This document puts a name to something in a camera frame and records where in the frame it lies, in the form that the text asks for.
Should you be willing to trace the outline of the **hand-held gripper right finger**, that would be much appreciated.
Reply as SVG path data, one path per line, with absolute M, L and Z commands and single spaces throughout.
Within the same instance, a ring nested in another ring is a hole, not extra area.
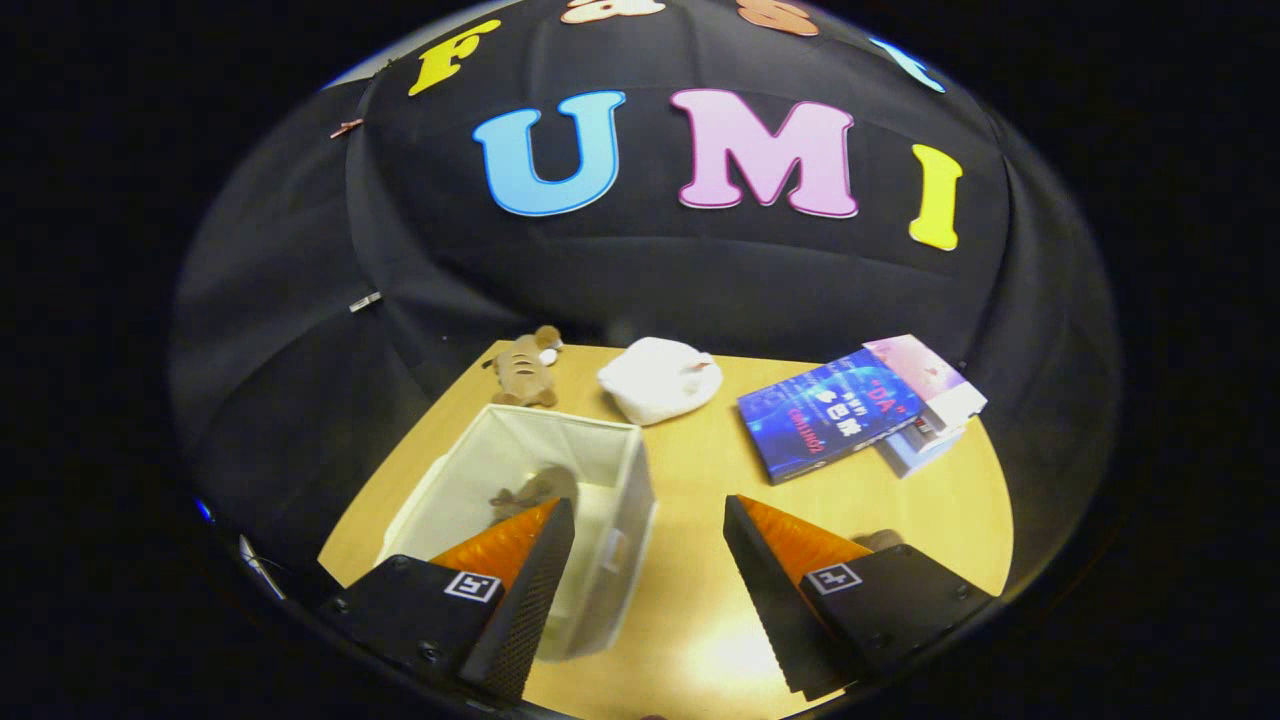
M 731 495 L 724 542 L 787 687 L 881 688 L 960 638 L 996 600 L 922 550 L 868 548 Z

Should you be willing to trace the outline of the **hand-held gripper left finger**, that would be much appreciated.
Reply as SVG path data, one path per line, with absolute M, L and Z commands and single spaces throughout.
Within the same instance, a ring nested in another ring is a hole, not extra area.
M 573 541 L 573 506 L 554 497 L 434 559 L 392 555 L 320 619 L 428 688 L 517 706 Z

